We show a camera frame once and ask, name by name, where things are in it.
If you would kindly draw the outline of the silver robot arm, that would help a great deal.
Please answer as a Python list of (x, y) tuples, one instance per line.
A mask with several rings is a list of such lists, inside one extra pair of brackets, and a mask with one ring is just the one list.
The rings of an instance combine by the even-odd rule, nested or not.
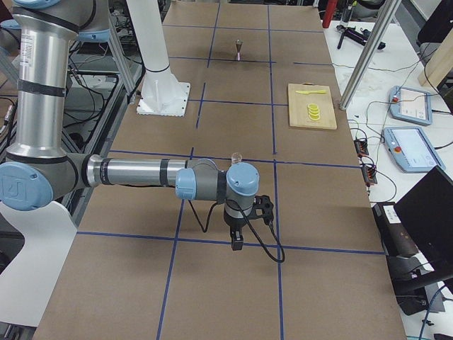
[(16, 138), (1, 165), (1, 202), (19, 211), (98, 185), (170, 187), (178, 198), (224, 206), (231, 247), (254, 217), (258, 170), (246, 162), (222, 171), (210, 159), (111, 159), (62, 149), (67, 68), (72, 41), (110, 37), (107, 1), (16, 1), (21, 27)]

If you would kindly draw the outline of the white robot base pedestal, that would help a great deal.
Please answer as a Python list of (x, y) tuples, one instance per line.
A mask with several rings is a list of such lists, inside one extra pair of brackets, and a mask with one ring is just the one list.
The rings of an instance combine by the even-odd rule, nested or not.
[(171, 71), (158, 2), (130, 0), (127, 6), (145, 68), (138, 114), (184, 116), (190, 84)]

